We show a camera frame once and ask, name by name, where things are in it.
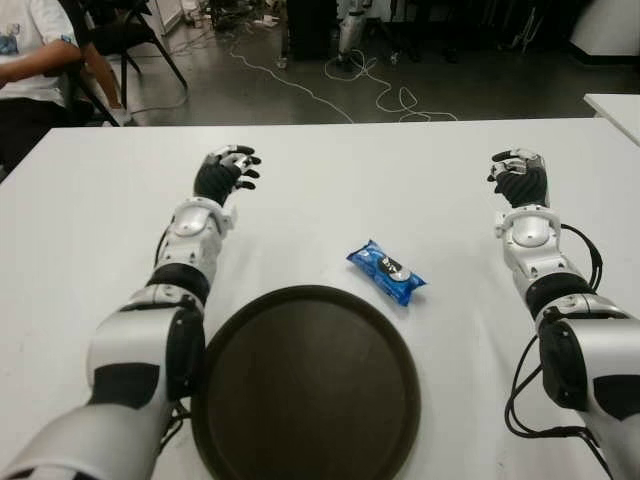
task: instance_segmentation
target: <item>tabletop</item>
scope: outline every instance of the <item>tabletop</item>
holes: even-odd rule
[[[640,146],[640,95],[587,93],[584,101]]]
[[[227,143],[253,146],[264,164],[258,189],[229,200],[239,219],[207,303],[208,338],[269,291],[344,289],[389,319],[416,364],[422,416],[398,479],[604,478],[582,442],[523,440],[503,424],[533,322],[493,234],[507,204],[486,183],[492,154],[542,153],[552,206],[604,256],[600,292],[640,312],[638,150],[601,118],[50,132],[0,185],[0,465],[86,402],[96,326],[147,281],[202,159]],[[408,307],[345,260],[370,238],[429,282]],[[563,247],[588,273],[586,248],[569,236]],[[534,427],[579,421],[540,382],[518,405]],[[175,478],[210,478],[188,425],[154,473]]]

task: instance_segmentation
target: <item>chair leg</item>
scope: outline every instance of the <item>chair leg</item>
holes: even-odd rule
[[[134,68],[134,70],[138,72],[138,74],[141,74],[142,72],[140,71],[140,67],[133,60],[133,58],[131,58],[131,56],[127,52],[123,53],[123,55],[124,55],[124,58],[127,60],[127,62],[129,62],[129,65],[131,65]]]
[[[124,55],[120,57],[120,102],[127,108],[127,59]]]
[[[185,90],[188,90],[189,86],[187,85],[187,81],[184,79],[184,77],[180,73],[180,70],[178,70],[178,67],[176,66],[176,64],[173,63],[173,59],[167,53],[167,51],[164,49],[164,47],[160,43],[160,40],[158,40],[158,38],[154,36],[153,43],[155,44],[156,47],[158,47],[158,50],[160,50],[160,53],[162,54],[164,59],[167,61],[167,63],[171,67],[171,70],[173,70],[173,73],[176,74],[176,77],[178,77],[178,80],[180,80],[180,83],[182,83],[182,85],[184,86]]]
[[[113,127],[119,127],[120,125],[118,125],[118,122],[116,122],[116,120],[113,118],[113,115],[111,115],[109,110],[102,104],[100,99],[96,97],[95,93],[93,93],[93,90],[89,88],[89,85],[85,83],[85,81],[82,79],[80,74],[73,74],[73,75],[70,75],[70,77],[73,80],[73,82],[78,86],[78,88],[82,90],[82,93],[84,93],[87,96],[87,98],[91,101],[93,106],[98,109],[98,111],[102,114],[105,120],[109,122]]]

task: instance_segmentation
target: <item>white robot forearm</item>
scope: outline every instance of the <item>white robot forearm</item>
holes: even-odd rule
[[[0,479],[151,477],[172,411],[196,388],[204,305],[222,239],[233,226],[221,205],[234,187],[253,187],[239,180],[258,176],[252,153],[230,146],[207,157],[196,196],[177,208],[158,245],[151,280],[96,331],[87,405],[47,425]]]
[[[640,321],[596,294],[560,251],[542,157],[494,157],[489,180],[512,204],[497,217],[505,263],[535,320],[544,388],[583,418],[615,480],[640,478]]]

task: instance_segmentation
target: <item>brown round tray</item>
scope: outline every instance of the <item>brown round tray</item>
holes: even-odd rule
[[[380,312],[342,290],[299,286],[223,325],[191,408],[218,480],[389,480],[415,439],[420,390]]]

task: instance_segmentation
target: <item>blue snack package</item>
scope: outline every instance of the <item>blue snack package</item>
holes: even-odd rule
[[[403,307],[409,304],[412,291],[426,285],[419,276],[384,253],[373,240],[350,254],[347,260],[360,267],[376,285]]]

